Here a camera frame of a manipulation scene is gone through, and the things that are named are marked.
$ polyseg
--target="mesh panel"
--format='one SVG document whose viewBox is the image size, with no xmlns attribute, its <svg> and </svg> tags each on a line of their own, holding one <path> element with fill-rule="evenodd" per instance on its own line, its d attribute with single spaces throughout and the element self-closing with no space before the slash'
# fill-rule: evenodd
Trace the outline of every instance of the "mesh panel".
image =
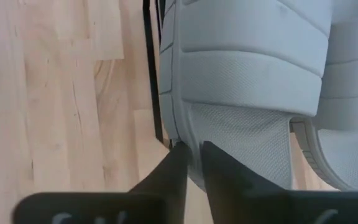
<svg viewBox="0 0 358 224">
<path fill-rule="evenodd" d="M 289 114 L 192 104 L 190 116 L 197 141 L 211 141 L 268 180 L 291 187 Z M 194 155 L 200 167 L 198 152 Z"/>
</svg>

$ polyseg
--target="wooden floor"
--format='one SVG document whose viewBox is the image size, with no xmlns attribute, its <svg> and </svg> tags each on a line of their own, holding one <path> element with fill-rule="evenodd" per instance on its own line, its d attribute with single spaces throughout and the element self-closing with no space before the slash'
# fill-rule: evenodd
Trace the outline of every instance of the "wooden floor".
<svg viewBox="0 0 358 224">
<path fill-rule="evenodd" d="M 0 223 L 36 192 L 144 178 L 167 153 L 148 78 L 142 0 L 0 0 Z M 292 141 L 295 187 L 330 189 Z M 189 182 L 186 223 L 211 222 Z"/>
</svg>

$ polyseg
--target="light wood plank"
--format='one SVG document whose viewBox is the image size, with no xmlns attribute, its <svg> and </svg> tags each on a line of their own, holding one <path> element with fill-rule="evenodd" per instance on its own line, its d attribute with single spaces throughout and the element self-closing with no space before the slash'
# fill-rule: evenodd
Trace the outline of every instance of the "light wood plank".
<svg viewBox="0 0 358 224">
<path fill-rule="evenodd" d="M 34 184 L 22 40 L 15 32 L 18 10 L 15 2 L 0 0 L 0 223 L 9 223 L 12 207 Z"/>
<path fill-rule="evenodd" d="M 208 197 L 190 178 L 187 180 L 185 208 L 186 224 L 212 224 L 212 214 Z"/>
<path fill-rule="evenodd" d="M 151 131 L 154 129 L 152 110 L 135 110 L 135 136 L 139 177 L 144 179 L 160 161 L 168 154 L 168 149 L 162 145 Z"/>
<path fill-rule="evenodd" d="M 149 66 L 145 43 L 142 1 L 119 0 L 124 37 L 125 60 L 128 67 L 129 95 L 134 110 L 151 109 Z"/>
<path fill-rule="evenodd" d="M 88 0 L 88 9 L 96 59 L 124 58 L 118 0 Z"/>
<path fill-rule="evenodd" d="M 21 6 L 28 100 L 26 131 L 32 151 L 35 192 L 70 189 L 59 81 L 62 71 L 58 67 L 58 40 L 51 9 L 47 3 Z"/>
<path fill-rule="evenodd" d="M 62 105 L 73 191 L 104 190 L 103 149 L 99 132 L 94 63 L 61 52 Z"/>
<path fill-rule="evenodd" d="M 90 37 L 87 0 L 54 0 L 53 12 L 59 39 Z"/>
<path fill-rule="evenodd" d="M 294 170 L 294 189 L 296 190 L 336 190 L 313 171 L 306 161 L 295 134 L 291 134 L 292 167 Z"/>
<path fill-rule="evenodd" d="M 126 61 L 98 61 L 94 75 L 106 189 L 127 191 L 138 183 L 139 175 Z"/>
</svg>

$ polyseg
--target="gray mesh fabric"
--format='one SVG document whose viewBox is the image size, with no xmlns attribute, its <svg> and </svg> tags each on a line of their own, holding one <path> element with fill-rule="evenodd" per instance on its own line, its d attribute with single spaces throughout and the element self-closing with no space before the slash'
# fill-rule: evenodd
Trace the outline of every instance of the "gray mesh fabric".
<svg viewBox="0 0 358 224">
<path fill-rule="evenodd" d="M 264 174 L 278 185 L 289 187 L 289 114 L 192 104 L 190 118 L 196 139 L 214 142 L 256 173 Z"/>
</svg>

